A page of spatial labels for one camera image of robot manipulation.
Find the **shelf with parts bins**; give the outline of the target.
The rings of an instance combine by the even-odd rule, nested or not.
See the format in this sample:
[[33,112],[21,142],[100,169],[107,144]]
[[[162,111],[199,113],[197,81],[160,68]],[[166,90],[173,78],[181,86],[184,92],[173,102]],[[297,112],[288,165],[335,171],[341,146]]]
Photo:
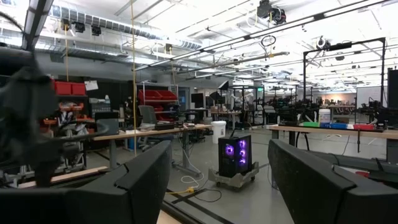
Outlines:
[[[51,138],[71,138],[90,134],[90,125],[94,123],[88,115],[89,98],[87,95],[58,95],[55,112],[39,121],[40,130]],[[75,172],[87,167],[84,140],[66,142],[66,154],[60,159],[57,172]]]

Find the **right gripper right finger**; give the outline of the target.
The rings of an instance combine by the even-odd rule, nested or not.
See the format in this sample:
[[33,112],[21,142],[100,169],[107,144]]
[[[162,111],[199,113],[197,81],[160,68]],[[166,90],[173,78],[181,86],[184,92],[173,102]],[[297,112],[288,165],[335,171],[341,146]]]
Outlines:
[[398,224],[398,189],[278,139],[268,158],[295,224]]

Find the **distant black robot rig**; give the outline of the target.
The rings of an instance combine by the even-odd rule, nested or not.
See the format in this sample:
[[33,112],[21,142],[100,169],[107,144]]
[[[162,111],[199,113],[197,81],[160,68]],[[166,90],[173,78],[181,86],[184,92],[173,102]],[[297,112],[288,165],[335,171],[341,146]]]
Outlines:
[[295,101],[291,96],[273,98],[267,102],[275,110],[278,124],[298,126],[304,122],[315,122],[320,105],[309,99]]

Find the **white board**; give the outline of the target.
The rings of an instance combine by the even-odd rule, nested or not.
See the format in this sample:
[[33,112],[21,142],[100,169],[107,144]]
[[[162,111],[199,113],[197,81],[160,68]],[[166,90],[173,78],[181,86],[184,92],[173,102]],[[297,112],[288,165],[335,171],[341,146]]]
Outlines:
[[384,87],[383,96],[381,96],[381,86],[358,87],[356,89],[356,108],[361,108],[362,104],[368,105],[370,101],[380,101],[384,107],[387,107],[387,87]]

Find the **grey wheeled dolly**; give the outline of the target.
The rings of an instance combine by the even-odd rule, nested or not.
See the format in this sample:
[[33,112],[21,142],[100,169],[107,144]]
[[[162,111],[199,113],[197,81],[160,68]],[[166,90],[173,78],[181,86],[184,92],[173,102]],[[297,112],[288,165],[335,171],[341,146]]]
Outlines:
[[252,164],[252,171],[246,174],[235,174],[233,177],[225,177],[219,174],[212,168],[208,169],[208,180],[216,184],[217,187],[228,186],[235,190],[240,190],[245,184],[254,182],[256,175],[259,173],[259,163],[255,162]]

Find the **grey office chair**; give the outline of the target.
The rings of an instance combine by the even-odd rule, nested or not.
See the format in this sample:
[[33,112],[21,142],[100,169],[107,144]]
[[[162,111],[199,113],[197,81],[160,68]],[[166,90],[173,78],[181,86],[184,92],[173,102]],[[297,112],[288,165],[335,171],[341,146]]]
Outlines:
[[[155,129],[156,124],[158,123],[155,109],[153,106],[148,105],[140,105],[139,112],[142,116],[142,121],[139,126],[139,131],[148,132],[153,131]],[[140,137],[138,140],[139,148],[144,152],[147,149],[150,149],[152,146],[160,143],[161,141],[172,141],[174,139],[173,134],[158,134],[158,135],[150,135]]]

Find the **tall black panel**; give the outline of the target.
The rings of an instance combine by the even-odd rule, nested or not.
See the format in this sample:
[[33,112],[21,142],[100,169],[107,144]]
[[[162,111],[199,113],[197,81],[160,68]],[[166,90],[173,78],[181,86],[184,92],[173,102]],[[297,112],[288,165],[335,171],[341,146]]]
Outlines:
[[398,69],[388,69],[387,107],[398,109]]

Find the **black PC purple lights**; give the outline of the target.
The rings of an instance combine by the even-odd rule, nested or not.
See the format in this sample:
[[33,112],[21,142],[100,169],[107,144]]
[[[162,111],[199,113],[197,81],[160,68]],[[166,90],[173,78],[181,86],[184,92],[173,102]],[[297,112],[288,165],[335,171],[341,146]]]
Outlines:
[[218,139],[218,173],[223,177],[252,171],[251,135]]

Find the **dark laptop on workbench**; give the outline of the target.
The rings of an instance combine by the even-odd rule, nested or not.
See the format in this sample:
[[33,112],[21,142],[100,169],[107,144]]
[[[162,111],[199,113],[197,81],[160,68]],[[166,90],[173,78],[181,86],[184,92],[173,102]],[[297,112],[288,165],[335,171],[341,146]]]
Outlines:
[[119,133],[118,112],[107,111],[95,113],[96,132],[111,136]]

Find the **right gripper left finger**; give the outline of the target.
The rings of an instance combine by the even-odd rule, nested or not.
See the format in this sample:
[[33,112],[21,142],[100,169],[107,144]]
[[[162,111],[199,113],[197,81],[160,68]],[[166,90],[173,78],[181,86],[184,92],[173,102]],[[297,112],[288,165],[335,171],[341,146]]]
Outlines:
[[79,188],[0,190],[0,224],[156,224],[171,170],[170,141]]

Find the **wooden workbench grey legs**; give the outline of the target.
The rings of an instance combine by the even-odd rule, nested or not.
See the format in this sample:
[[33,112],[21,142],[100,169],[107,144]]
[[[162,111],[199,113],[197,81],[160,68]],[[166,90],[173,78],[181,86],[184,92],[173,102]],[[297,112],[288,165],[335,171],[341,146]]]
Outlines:
[[[128,131],[126,133],[119,133],[116,135],[110,135],[110,136],[97,136],[94,137],[94,141],[104,141],[104,140],[110,140],[109,144],[109,166],[110,168],[114,169],[117,165],[116,162],[116,142],[115,140],[117,139],[129,139],[129,138],[135,138],[135,137],[146,137],[146,136],[155,136],[155,135],[161,135],[161,134],[174,134],[174,133],[182,133],[183,134],[183,139],[184,141],[188,141],[188,132],[189,131],[194,131],[198,129],[211,129],[212,125],[209,124],[196,124],[194,127],[191,128],[174,128],[174,129],[167,129],[167,130],[162,130],[162,131],[156,131],[156,130],[151,130],[151,131],[138,131],[138,130],[132,130]],[[188,158],[188,149],[186,147],[186,144],[183,143],[183,161],[182,165],[174,165],[176,169],[179,169],[183,171],[184,173],[188,175],[192,175],[195,177],[200,176],[200,171],[190,163],[189,158]]]

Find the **ceiling light fixture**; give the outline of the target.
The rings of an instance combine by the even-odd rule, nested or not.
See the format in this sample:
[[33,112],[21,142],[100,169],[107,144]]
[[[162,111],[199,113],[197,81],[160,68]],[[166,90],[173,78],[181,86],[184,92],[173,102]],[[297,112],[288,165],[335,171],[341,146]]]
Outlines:
[[54,0],[29,0],[22,32],[22,49],[34,53]]

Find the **distant black frame rig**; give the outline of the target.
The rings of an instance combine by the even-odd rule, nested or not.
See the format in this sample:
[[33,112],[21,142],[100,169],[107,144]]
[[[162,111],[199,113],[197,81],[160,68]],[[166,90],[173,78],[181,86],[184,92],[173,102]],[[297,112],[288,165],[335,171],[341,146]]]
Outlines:
[[[356,79],[377,75],[380,77],[381,100],[383,100],[386,50],[386,38],[380,37],[357,42],[346,41],[304,52],[303,94],[306,94],[308,82],[318,83],[320,80],[337,78],[340,83],[343,83],[344,77]],[[307,67],[312,62],[329,59],[339,61],[341,57],[345,58],[343,63],[320,65],[316,72],[307,72]]]

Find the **distant white canister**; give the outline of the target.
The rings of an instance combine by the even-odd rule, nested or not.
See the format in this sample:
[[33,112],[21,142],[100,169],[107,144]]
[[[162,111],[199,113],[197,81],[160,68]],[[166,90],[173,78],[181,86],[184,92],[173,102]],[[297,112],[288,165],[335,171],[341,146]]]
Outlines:
[[319,109],[319,123],[330,123],[331,121],[331,110],[330,109]]

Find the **white plastic bucket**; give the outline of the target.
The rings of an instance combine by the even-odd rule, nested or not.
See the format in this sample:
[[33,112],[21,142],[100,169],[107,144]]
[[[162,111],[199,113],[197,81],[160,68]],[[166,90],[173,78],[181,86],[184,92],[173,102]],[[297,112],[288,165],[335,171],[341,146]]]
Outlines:
[[225,137],[226,121],[212,121],[213,144],[218,144],[219,138]]

